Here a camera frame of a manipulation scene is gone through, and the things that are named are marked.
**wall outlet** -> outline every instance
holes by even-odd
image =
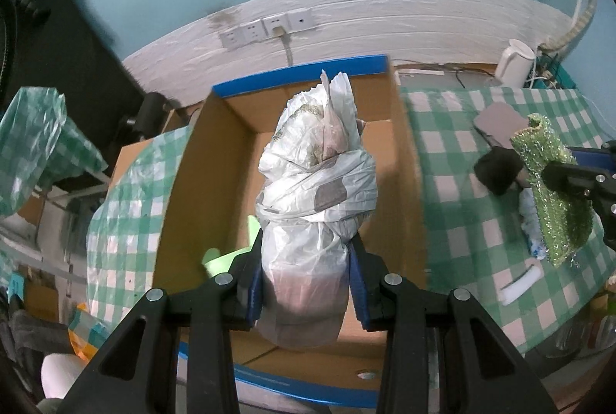
[[[300,32],[301,30],[308,30],[309,28],[315,28],[316,23],[312,17],[312,9],[302,7],[301,9],[294,9],[287,14],[289,20],[289,26],[291,32]]]
[[[276,27],[282,27],[287,33],[291,31],[291,25],[289,24],[289,18],[287,18],[286,13],[263,18],[263,25],[265,25],[269,37],[279,37],[281,35],[274,32]]]
[[[227,49],[236,49],[246,44],[244,32],[240,27],[233,27],[228,30],[224,30],[218,34],[218,37],[220,38],[221,43],[223,43],[223,47],[226,47]]]
[[[255,20],[241,26],[246,44],[267,39],[266,28],[263,26],[263,21]]]

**green glittery cloth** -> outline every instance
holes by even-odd
[[[558,268],[569,255],[586,244],[593,229],[593,211],[588,200],[565,198],[549,190],[541,179],[541,171],[552,161],[577,162],[549,120],[540,114],[529,115],[529,127],[517,131],[511,144],[529,170],[547,257]]]

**white pitcher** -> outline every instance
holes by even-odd
[[[509,40],[509,47],[503,51],[494,77],[504,86],[522,87],[533,66],[535,52],[522,41]]]

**silver screw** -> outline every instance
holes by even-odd
[[[162,297],[162,289],[150,289],[146,298],[148,301],[158,301]]]
[[[227,285],[233,282],[233,275],[231,274],[218,274],[214,277],[214,282],[218,285]]]
[[[459,301],[468,301],[470,299],[470,293],[463,287],[458,287],[454,290],[454,297]]]
[[[400,285],[402,283],[402,277],[398,274],[387,274],[384,277],[385,284]]]

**wrapped plastic bag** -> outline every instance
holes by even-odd
[[[264,307],[257,329],[283,347],[334,342],[349,299],[346,243],[377,205],[349,78],[295,95],[264,149],[257,197]]]

